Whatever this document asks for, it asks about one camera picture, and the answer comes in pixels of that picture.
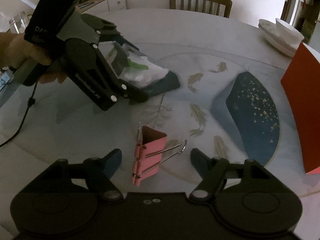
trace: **silver screw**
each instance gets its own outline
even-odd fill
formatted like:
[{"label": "silver screw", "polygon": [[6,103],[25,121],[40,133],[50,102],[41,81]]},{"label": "silver screw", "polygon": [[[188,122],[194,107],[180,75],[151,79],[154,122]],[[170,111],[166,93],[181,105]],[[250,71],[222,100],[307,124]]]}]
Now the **silver screw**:
[{"label": "silver screw", "polygon": [[192,195],[196,198],[206,198],[209,194],[205,190],[195,190]]},{"label": "silver screw", "polygon": [[152,204],[152,201],[149,200],[149,199],[146,199],[146,200],[143,201],[143,203],[146,204],[146,205],[150,205],[150,204]]},{"label": "silver screw", "polygon": [[121,193],[116,190],[109,190],[104,194],[107,199],[116,199],[121,196]]}]

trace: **pink binder clip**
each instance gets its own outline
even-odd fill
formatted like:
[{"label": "pink binder clip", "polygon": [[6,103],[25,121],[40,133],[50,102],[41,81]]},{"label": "pink binder clip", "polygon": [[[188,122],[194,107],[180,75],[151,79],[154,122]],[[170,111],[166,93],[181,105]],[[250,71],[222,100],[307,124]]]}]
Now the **pink binder clip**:
[{"label": "pink binder clip", "polygon": [[[135,161],[133,163],[132,174],[132,183],[137,187],[140,186],[140,182],[143,179],[156,174],[162,163],[176,154],[182,153],[187,145],[187,140],[184,140],[179,145],[164,150],[165,144],[167,143],[167,135],[148,126],[143,126],[139,129],[137,137],[138,143],[134,152]],[[176,152],[164,160],[161,160],[164,152],[178,148],[181,145],[183,145],[183,149],[180,152]]]}]

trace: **white plastic wrapper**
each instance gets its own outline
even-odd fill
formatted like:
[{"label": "white plastic wrapper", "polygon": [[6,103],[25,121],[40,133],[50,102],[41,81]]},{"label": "white plastic wrapper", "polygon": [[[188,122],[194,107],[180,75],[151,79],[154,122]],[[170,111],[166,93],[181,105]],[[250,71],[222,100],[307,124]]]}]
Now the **white plastic wrapper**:
[{"label": "white plastic wrapper", "polygon": [[144,88],[157,82],[168,74],[169,70],[161,68],[148,61],[148,57],[139,57],[129,51],[128,57],[130,67],[124,68],[119,78]]},{"label": "white plastic wrapper", "polygon": [[10,29],[9,19],[4,15],[3,12],[0,12],[0,32],[7,32]]}]

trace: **marble tabletop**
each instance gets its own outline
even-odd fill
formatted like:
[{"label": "marble tabletop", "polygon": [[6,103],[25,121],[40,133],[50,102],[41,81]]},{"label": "marble tabletop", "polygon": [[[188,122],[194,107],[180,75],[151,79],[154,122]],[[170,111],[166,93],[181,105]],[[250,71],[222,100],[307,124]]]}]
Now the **marble tabletop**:
[{"label": "marble tabletop", "polygon": [[[103,112],[69,79],[62,85],[40,85],[35,95],[37,102],[30,109],[22,131],[12,143],[0,149],[0,226],[17,234],[10,217],[10,201],[58,158],[80,163],[120,148],[123,162],[112,181],[123,192],[190,193],[200,182],[189,161],[193,147],[210,157],[218,155],[233,163],[243,163],[251,156],[250,151],[236,142],[237,135],[228,133],[228,127],[212,109],[215,100],[223,98],[236,78],[248,73],[264,89],[261,92],[270,96],[276,111],[273,115],[275,120],[279,119],[271,129],[278,135],[268,141],[278,143],[268,158],[260,161],[301,197],[304,213],[295,232],[303,240],[319,239],[320,224],[316,218],[320,210],[317,194],[320,177],[304,174],[297,129],[280,84],[290,59],[270,47],[259,29],[222,17],[162,9],[119,11],[100,17],[114,22],[125,38],[157,64],[175,71],[181,88],[139,105],[129,105],[121,99]],[[110,45],[100,44],[99,48],[106,55]],[[32,88],[20,87],[0,109],[1,141],[17,130],[31,92]],[[155,117],[153,107],[157,110]],[[188,147],[185,153],[162,165],[157,175],[135,187],[130,177],[139,121],[167,132],[171,142],[187,138]],[[252,124],[255,121],[258,119],[252,116]],[[83,181],[74,183],[84,185]]]}]

